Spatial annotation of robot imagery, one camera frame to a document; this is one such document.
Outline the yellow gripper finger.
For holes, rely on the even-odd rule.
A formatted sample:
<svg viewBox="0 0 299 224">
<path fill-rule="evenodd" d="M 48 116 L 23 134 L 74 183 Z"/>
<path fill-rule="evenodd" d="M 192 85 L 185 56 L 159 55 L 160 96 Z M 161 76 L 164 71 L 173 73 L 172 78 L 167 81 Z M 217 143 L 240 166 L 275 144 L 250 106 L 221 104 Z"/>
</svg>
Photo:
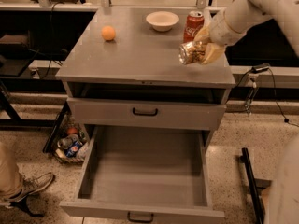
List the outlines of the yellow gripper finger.
<svg viewBox="0 0 299 224">
<path fill-rule="evenodd" d="M 200 64 L 214 63 L 225 52 L 225 46 L 216 43 L 208 43 L 206 45 L 205 54 L 200 60 Z"/>
<path fill-rule="evenodd" d="M 207 44 L 210 42 L 210 34 L 209 34 L 209 27 L 204 26 L 202 27 L 194 37 L 195 42 L 202 42 L 204 44 Z"/>
</svg>

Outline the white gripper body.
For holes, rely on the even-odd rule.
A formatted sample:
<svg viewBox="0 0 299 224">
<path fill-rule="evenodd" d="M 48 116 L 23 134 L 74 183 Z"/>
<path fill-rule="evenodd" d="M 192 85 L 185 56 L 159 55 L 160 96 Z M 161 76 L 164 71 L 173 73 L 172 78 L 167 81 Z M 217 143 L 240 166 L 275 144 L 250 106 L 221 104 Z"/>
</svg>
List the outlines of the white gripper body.
<svg viewBox="0 0 299 224">
<path fill-rule="evenodd" d="M 213 43 L 220 46 L 232 46 L 236 44 L 245 33 L 238 33 L 234 31 L 225 20 L 225 12 L 219 11 L 208 25 L 209 37 Z"/>
</svg>

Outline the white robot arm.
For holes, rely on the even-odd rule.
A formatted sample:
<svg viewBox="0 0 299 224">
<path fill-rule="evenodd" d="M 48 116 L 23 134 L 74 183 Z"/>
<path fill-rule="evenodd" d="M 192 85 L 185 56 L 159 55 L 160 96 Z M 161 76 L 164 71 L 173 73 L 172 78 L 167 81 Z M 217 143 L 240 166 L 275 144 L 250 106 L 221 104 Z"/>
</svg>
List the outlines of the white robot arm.
<svg viewBox="0 0 299 224">
<path fill-rule="evenodd" d="M 273 19 L 299 55 L 299 0 L 234 0 L 197 33 L 204 45 L 199 62 L 216 61 L 251 27 Z M 264 224 L 299 224 L 299 137 L 285 147 L 272 181 Z"/>
</svg>

